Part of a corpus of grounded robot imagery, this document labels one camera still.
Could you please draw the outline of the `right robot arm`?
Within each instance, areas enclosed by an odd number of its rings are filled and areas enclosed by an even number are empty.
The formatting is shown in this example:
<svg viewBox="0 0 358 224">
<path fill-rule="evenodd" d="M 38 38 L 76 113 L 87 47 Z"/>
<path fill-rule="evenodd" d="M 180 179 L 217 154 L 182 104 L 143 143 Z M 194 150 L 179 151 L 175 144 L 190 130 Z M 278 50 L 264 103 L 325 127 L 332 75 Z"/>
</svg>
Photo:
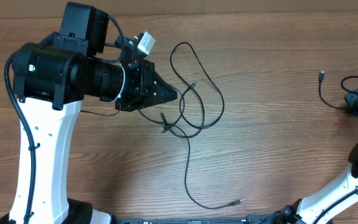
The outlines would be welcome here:
<svg viewBox="0 0 358 224">
<path fill-rule="evenodd" d="M 358 119 L 358 75 L 345 77 L 340 82 L 347 92 L 344 96 L 347 111 Z M 274 214 L 271 223 L 332 223 L 333 218 L 358 202 L 358 143 L 348 157 L 344 172 L 317 193 L 297 200 Z"/>
</svg>

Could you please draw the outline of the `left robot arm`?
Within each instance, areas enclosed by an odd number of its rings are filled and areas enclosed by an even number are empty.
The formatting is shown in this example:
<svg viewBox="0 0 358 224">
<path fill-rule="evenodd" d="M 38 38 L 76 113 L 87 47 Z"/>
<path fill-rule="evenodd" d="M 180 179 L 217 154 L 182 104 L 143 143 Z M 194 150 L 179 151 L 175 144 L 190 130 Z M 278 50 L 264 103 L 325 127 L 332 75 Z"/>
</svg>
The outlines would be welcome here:
<svg viewBox="0 0 358 224">
<path fill-rule="evenodd" d="M 177 98 L 147 60 L 155 39 L 120 34 L 115 60 L 97 58 L 114 18 L 93 6 L 69 2 L 61 28 L 28 42 L 7 60 L 4 81 L 21 122 L 16 197 L 1 223 L 116 223 L 113 214 L 67 195 L 73 130 L 85 96 L 135 111 Z"/>
</svg>

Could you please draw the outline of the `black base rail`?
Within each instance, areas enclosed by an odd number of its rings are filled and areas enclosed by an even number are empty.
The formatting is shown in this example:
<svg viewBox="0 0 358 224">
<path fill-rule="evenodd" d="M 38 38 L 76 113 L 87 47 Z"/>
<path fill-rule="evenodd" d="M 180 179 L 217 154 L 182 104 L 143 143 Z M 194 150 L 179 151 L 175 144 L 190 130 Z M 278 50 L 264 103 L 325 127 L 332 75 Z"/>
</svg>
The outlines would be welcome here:
<svg viewBox="0 0 358 224">
<path fill-rule="evenodd" d="M 265 215 L 248 215 L 246 217 L 225 218 L 169 218 L 169 219 L 142 219 L 117 218 L 114 224 L 261 224 L 273 223 L 275 212 Z"/>
</svg>

